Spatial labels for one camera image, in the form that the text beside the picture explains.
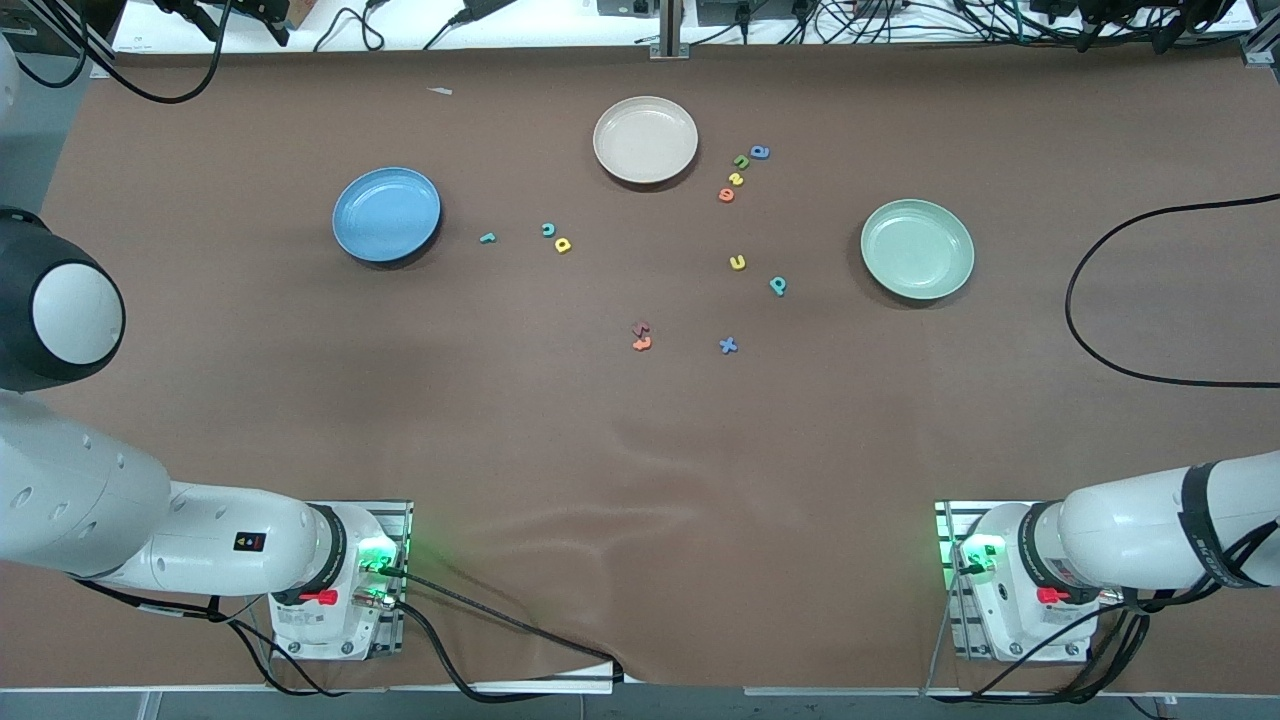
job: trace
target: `metal post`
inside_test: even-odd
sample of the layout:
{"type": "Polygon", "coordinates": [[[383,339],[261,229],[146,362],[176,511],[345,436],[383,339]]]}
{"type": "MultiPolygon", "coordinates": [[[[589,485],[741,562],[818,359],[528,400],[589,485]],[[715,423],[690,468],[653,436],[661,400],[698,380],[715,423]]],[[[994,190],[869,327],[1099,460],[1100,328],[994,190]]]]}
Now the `metal post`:
{"type": "Polygon", "coordinates": [[[680,41],[680,22],[684,19],[684,0],[657,0],[658,42],[649,46],[650,60],[687,60],[689,44],[680,41]]]}
{"type": "Polygon", "coordinates": [[[1244,51],[1244,65],[1248,68],[1271,68],[1276,70],[1275,47],[1280,42],[1280,8],[1272,9],[1258,20],[1258,27],[1240,40],[1244,51]]]}

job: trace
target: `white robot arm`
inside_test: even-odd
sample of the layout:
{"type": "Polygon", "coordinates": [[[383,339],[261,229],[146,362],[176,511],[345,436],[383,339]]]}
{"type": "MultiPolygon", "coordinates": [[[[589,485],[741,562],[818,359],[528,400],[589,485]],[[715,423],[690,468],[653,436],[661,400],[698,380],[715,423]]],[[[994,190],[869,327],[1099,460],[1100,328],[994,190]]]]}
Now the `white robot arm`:
{"type": "MultiPolygon", "coordinates": [[[[998,505],[960,544],[993,657],[1016,661],[1098,610],[1103,589],[1280,584],[1280,451],[998,505]]],[[[1094,620],[1036,660],[1079,661],[1094,620]]]]}
{"type": "Polygon", "coordinates": [[[23,395],[110,363],[124,302],[97,263],[20,210],[0,211],[0,560],[148,591],[270,593],[294,657],[366,657],[388,591],[378,570],[397,561],[378,520],[346,502],[175,482],[23,395]]]}

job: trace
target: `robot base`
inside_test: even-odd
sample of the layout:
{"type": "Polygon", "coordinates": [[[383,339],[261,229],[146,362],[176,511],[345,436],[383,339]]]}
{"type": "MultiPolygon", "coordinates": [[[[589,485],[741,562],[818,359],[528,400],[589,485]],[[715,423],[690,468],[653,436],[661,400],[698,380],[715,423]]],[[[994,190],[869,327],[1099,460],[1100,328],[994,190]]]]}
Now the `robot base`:
{"type": "Polygon", "coordinates": [[[381,556],[396,568],[407,566],[406,550],[413,518],[407,501],[328,502],[347,530],[347,556],[333,605],[308,600],[284,606],[271,598],[271,629],[275,643],[294,660],[367,660],[399,652],[403,616],[384,610],[379,597],[403,600],[403,582],[362,569],[370,557],[381,556]]]}
{"type": "MultiPolygon", "coordinates": [[[[959,548],[959,560],[965,566],[986,566],[986,571],[964,575],[964,580],[973,591],[991,655],[1004,662],[1021,659],[1053,633],[1098,609],[1097,601],[1085,605],[1039,601],[1038,588],[1018,552],[1018,529],[1029,509],[1009,502],[988,510],[959,548]]],[[[1029,661],[1083,662],[1096,629],[1096,619],[1082,623],[1029,661]]]]}

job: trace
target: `black plug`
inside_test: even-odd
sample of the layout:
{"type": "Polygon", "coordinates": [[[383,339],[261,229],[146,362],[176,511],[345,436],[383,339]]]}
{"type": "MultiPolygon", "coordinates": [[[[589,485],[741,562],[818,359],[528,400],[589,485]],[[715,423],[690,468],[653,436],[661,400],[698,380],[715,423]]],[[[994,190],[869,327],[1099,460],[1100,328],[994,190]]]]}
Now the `black plug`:
{"type": "Polygon", "coordinates": [[[742,28],[742,45],[746,45],[746,26],[751,22],[751,4],[746,0],[740,0],[737,9],[733,10],[733,24],[742,28]]]}

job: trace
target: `table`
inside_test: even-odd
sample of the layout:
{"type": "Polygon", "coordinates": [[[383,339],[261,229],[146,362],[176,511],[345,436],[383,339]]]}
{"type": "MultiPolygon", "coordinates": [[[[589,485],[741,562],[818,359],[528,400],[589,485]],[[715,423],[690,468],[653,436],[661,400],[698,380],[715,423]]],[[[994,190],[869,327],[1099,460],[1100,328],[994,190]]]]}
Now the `table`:
{"type": "MultiPolygon", "coordinates": [[[[200,70],[133,73],[173,91],[200,70]]],[[[1275,188],[1280,137],[1256,119],[1277,105],[1231,51],[1144,49],[233,58],[175,108],[96,83],[44,214],[113,273],[129,329],[110,368],[47,397],[182,480],[411,497],[415,570],[637,679],[914,688],[943,602],[934,500],[1061,497],[1274,448],[1280,396],[1123,378],[1071,343],[1061,300],[1121,220],[1275,188]],[[641,92],[701,133],[694,170],[653,192],[612,182],[590,145],[641,92]],[[772,158],[718,202],[756,143],[772,158]],[[343,186],[385,164],[429,174],[445,208],[434,249],[394,272],[329,229],[343,186]],[[970,228],[956,296],[905,306],[863,269],[860,224],[897,197],[970,228]]],[[[1280,377],[1276,211],[1133,228],[1082,278],[1082,331],[1152,372],[1280,377]]],[[[223,629],[45,571],[0,583],[41,598],[0,593],[5,685],[255,679],[223,629]]],[[[1116,689],[1280,692],[1271,592],[1161,614],[1116,689]]],[[[468,678],[582,664],[419,602],[468,678]]],[[[442,682],[421,641],[320,676],[442,682]]],[[[943,659],[936,684],[992,673],[943,659]]]]}
{"type": "MultiPolygon", "coordinates": [[[[238,15],[232,17],[227,28],[224,53],[310,53],[328,29],[334,14],[344,6],[358,10],[364,8],[364,3],[358,0],[317,0],[311,14],[292,33],[287,47],[278,46],[257,20],[238,15]]],[[[420,50],[460,9],[462,9],[461,0],[438,4],[392,0],[372,14],[370,24],[387,37],[388,50],[420,50]]],[[[876,19],[859,42],[972,41],[973,35],[965,32],[968,29],[965,23],[956,19],[947,9],[947,3],[920,0],[895,15],[893,23],[900,29],[886,35],[876,33],[874,31],[881,22],[876,19]]],[[[1028,3],[1021,3],[1020,9],[1028,18],[1034,18],[1036,22],[1043,24],[1051,24],[1056,28],[1080,28],[1079,13],[1051,20],[1047,15],[1032,13],[1028,3]]],[[[989,9],[979,9],[978,12],[983,15],[989,12],[993,17],[1000,17],[1007,27],[1016,27],[1012,14],[989,9]]],[[[1143,23],[1146,18],[1139,17],[1138,22],[1143,23]]],[[[818,26],[823,33],[827,37],[836,37],[837,44],[850,42],[854,33],[864,27],[864,23],[859,22],[852,27],[852,32],[837,36],[842,24],[831,13],[824,12],[818,17],[818,26]]],[[[782,40],[794,27],[794,19],[754,20],[750,24],[750,42],[753,45],[772,45],[782,40]]],[[[1222,20],[1207,28],[1207,32],[1211,35],[1242,32],[1254,27],[1256,22],[1248,3],[1236,0],[1222,20]]],[[[694,4],[687,3],[681,28],[682,41],[694,42],[710,37],[719,29],[719,27],[698,27],[694,4]]],[[[596,13],[595,0],[520,0],[480,22],[451,29],[433,45],[433,50],[603,45],[635,47],[636,41],[650,42],[648,38],[657,35],[657,18],[602,17],[596,13]]],[[[805,41],[808,44],[822,42],[812,28],[805,41]]],[[[737,31],[723,33],[710,41],[716,45],[739,45],[741,42],[737,31]]],[[[195,26],[177,14],[161,13],[152,0],[128,0],[115,32],[113,47],[118,53],[138,55],[207,55],[212,50],[212,44],[195,26]]],[[[338,32],[325,42],[324,51],[365,51],[358,23],[348,17],[338,27],[338,32]]]]}

